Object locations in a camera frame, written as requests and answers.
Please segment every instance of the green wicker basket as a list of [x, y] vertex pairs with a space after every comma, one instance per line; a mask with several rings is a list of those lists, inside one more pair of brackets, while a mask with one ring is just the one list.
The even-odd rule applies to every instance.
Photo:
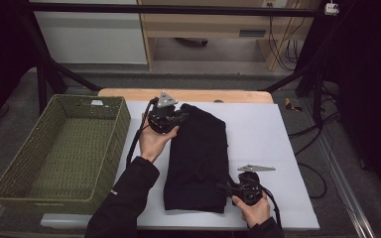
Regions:
[[0, 178], [0, 204], [92, 214], [114, 184], [130, 121], [123, 97], [55, 95]]

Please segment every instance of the white cabinet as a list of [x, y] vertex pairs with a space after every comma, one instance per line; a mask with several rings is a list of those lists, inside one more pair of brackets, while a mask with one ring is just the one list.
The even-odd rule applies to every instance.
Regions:
[[[136, 4], [135, 0], [32, 2]], [[139, 14], [36, 12], [51, 56], [64, 63], [147, 63]]]

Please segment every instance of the floor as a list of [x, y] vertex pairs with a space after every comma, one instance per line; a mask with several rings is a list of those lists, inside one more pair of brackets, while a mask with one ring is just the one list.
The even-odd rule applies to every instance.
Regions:
[[[288, 67], [294, 67], [284, 55], [282, 60]], [[258, 90], [271, 85], [291, 73], [277, 68], [266, 70], [265, 62], [255, 41], [252, 40], [209, 40], [206, 47], [198, 43], [177, 39], [158, 41], [154, 68], [147, 71], [135, 65], [107, 65], [98, 69], [95, 65], [71, 65], [72, 70], [104, 87], [153, 87], [153, 88], [194, 88], [194, 89], [243, 89]], [[78, 85], [67, 80], [72, 90], [81, 91]], [[294, 94], [297, 82], [290, 83], [273, 93], [275, 103], [280, 107], [289, 134], [300, 132], [312, 126], [309, 98], [297, 98]], [[20, 85], [2, 109], [0, 114], [0, 176], [14, 158], [38, 119], [36, 75], [27, 73]], [[286, 107], [286, 98], [293, 107]], [[335, 101], [326, 96], [321, 105], [322, 118], [337, 112]], [[307, 145], [315, 132], [291, 140], [294, 151]], [[320, 196], [326, 184], [326, 194], [312, 199], [314, 211], [320, 225], [317, 231], [286, 231], [287, 237], [362, 237], [354, 228], [351, 217], [356, 216], [347, 209], [335, 179], [326, 163], [326, 156], [333, 155], [340, 164], [346, 180], [351, 185], [355, 197], [373, 229], [375, 237], [381, 237], [381, 183], [372, 171], [359, 166], [359, 159], [338, 117], [329, 121], [321, 131], [330, 147], [326, 155], [318, 140], [299, 153], [298, 162], [308, 192]], [[40, 214], [24, 214], [6, 209], [0, 219], [0, 232], [23, 232], [66, 234], [70, 237], [82, 231], [57, 231], [40, 226]]]

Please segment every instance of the black sleeve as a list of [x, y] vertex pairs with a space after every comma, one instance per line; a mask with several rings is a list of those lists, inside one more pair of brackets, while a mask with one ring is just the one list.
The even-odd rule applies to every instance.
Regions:
[[283, 231], [272, 217], [260, 225], [254, 225], [248, 235], [249, 238], [284, 238]]
[[136, 237], [137, 218], [159, 174], [151, 162], [137, 157], [92, 215], [85, 237]]

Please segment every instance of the white tabletop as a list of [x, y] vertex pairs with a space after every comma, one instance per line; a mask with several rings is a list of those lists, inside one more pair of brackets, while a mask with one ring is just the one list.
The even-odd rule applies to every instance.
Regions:
[[[276, 104], [187, 102], [197, 106], [226, 123], [230, 175], [238, 182], [237, 168], [248, 164], [274, 167], [272, 172], [259, 172], [261, 184], [274, 194], [281, 211], [281, 220], [287, 230], [319, 229], [304, 181], [300, 174], [287, 132]], [[125, 170], [126, 155], [132, 139], [141, 123], [141, 114], [148, 102], [127, 101], [131, 114], [125, 147], [121, 156], [116, 180]], [[142, 229], [209, 229], [242, 230], [246, 223], [241, 211], [227, 199], [224, 214], [202, 211], [166, 211], [163, 203], [163, 187], [169, 163], [170, 143], [156, 160], [160, 170], [154, 187], [150, 190], [147, 207], [138, 218]], [[134, 157], [139, 155], [137, 145]], [[45, 214], [43, 226], [57, 229], [86, 228], [90, 215]]]

